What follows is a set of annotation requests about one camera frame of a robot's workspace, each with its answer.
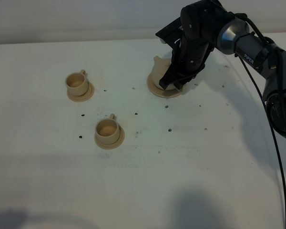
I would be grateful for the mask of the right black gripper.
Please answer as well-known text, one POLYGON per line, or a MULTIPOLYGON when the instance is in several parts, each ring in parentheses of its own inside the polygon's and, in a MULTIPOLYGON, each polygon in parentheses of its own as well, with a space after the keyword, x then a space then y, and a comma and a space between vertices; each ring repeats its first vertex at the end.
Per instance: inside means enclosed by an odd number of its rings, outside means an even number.
POLYGON ((164 90, 173 85, 186 91, 188 82, 205 67, 229 13, 217 0, 200 0, 182 8, 180 17, 156 33, 172 48, 171 65, 159 80, 164 90))

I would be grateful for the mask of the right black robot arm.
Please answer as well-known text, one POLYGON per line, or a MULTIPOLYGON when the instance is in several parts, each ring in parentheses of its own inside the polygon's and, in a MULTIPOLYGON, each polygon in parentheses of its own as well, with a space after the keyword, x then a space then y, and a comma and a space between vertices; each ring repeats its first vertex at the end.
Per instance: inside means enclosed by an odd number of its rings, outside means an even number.
POLYGON ((159 80, 161 89, 182 89, 204 69, 214 49, 233 54, 265 79, 267 118, 286 138, 286 51, 263 36, 246 14, 228 12, 217 0, 201 0, 182 8, 180 17, 156 35, 173 50, 159 80))

